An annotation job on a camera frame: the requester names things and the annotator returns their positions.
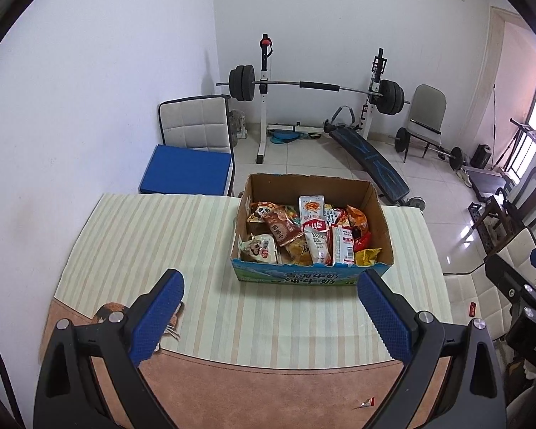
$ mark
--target dark brown chair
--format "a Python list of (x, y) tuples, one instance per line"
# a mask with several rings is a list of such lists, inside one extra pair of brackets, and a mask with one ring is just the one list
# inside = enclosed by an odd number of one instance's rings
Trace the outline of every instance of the dark brown chair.
[(506, 232), (506, 237), (496, 244), (490, 253), (487, 254), (487, 257), (502, 250), (525, 227), (532, 229), (536, 226), (536, 218), (528, 224), (524, 223), (524, 220), (536, 211), (536, 188), (532, 190), (529, 196), (521, 201), (528, 183), (534, 177), (536, 177), (536, 167), (530, 171), (530, 175), (512, 202), (505, 198), (503, 189), (498, 189), (495, 195), (489, 198), (484, 213), (482, 213), (482, 216), (480, 216), (473, 225), (472, 230), (475, 230), (482, 224), (486, 217), (493, 216), (498, 218), (498, 223), (495, 224), (495, 229), (499, 225), (502, 225)]

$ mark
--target chair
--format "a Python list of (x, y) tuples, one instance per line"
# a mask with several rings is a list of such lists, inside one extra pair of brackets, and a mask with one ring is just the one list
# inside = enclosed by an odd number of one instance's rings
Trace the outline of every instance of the chair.
[[(536, 244), (524, 229), (498, 252), (505, 261), (536, 286), (536, 268), (530, 253)], [(484, 265), (469, 274), (445, 274), (451, 313), (455, 324), (466, 325), (473, 317), (484, 319), (492, 340), (510, 329), (510, 302), (486, 277)]]
[[(441, 124), (445, 110), (446, 98), (443, 92), (425, 84), (421, 84), (415, 89), (406, 129), (411, 137), (427, 143), (423, 158), (429, 146), (441, 147)], [(407, 140), (405, 147), (403, 163), (407, 160), (408, 151), (409, 140)]]
[(155, 148), (141, 193), (232, 195), (235, 166), (228, 99), (209, 95), (159, 105), (163, 145)]
[(503, 189), (498, 189), (495, 195), (492, 195), (488, 199), (482, 216), (476, 220), (472, 226), (472, 230), (480, 226), (487, 216), (493, 216), (498, 218), (498, 223), (494, 226), (495, 229), (502, 225), (506, 236), (496, 244), (490, 253), (487, 254), (487, 257), (502, 250), (523, 228), (529, 227), (532, 229), (532, 227), (536, 226), (536, 217), (528, 224), (524, 222), (524, 220), (533, 216), (536, 212), (536, 187), (530, 195), (522, 200), (522, 197), (526, 194), (525, 190), (529, 182), (534, 178), (536, 178), (536, 167), (530, 171), (528, 178), (512, 202), (506, 198)]

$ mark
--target brown leather mat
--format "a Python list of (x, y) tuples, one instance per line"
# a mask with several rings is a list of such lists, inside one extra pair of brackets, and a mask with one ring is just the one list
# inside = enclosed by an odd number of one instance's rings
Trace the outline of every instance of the brown leather mat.
[[(53, 300), (44, 329), (40, 358), (61, 318), (88, 324)], [(104, 396), (118, 424), (131, 424), (117, 399), (103, 361), (94, 359)], [(447, 360), (441, 360), (429, 390), (409, 427), (425, 422), (435, 401)], [(181, 429), (361, 428), (395, 382), (398, 361), (335, 369), (267, 369), (216, 363), (161, 351), (140, 365), (161, 405)], [(375, 406), (357, 408), (375, 397)]]

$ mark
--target black cable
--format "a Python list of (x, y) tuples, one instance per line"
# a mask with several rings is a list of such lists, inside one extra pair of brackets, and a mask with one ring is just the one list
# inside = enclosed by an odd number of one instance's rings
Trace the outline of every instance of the black cable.
[(8, 402), (10, 408), (12, 409), (12, 414), (14, 419), (21, 427), (26, 429), (24, 425), (24, 420), (21, 417), (20, 408), (18, 407), (18, 402), (16, 401), (16, 396), (14, 395), (14, 389), (12, 388), (12, 382), (10, 382), (10, 377), (8, 376), (8, 371), (6, 370), (6, 364), (2, 360), (2, 355), (0, 354), (0, 378), (2, 379), (2, 384), (4, 384), (4, 390), (6, 390), (6, 395), (8, 397)]
[(495, 146), (496, 146), (496, 85), (492, 86), (492, 94), (495, 99), (495, 125), (492, 130), (492, 155), (490, 156), (490, 170), (495, 168)]

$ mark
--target blue gripper pad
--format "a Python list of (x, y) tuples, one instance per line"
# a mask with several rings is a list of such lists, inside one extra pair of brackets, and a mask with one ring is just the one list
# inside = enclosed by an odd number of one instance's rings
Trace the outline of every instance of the blue gripper pad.
[(163, 276), (170, 275), (169, 279), (161, 286), (159, 292), (154, 292), (161, 280), (155, 285), (148, 295), (155, 295), (153, 301), (146, 309), (144, 315), (131, 332), (131, 348), (129, 358), (135, 367), (140, 362), (151, 357), (157, 346), (157, 342), (171, 320), (175, 310), (183, 299), (184, 279), (183, 275), (173, 269), (168, 270)]
[(401, 305), (400, 295), (395, 295), (381, 280), (381, 277), (368, 269), (359, 275), (357, 281), (357, 294), (365, 307), (367, 314), (373, 321), (373, 325), (379, 332), (379, 336), (385, 344), (389, 355), (395, 360), (409, 364), (412, 357), (412, 348), (415, 343), (415, 335), (418, 327), (413, 330), (413, 323), (409, 322), (411, 313), (405, 309), (412, 308), (403, 299), (405, 305)]

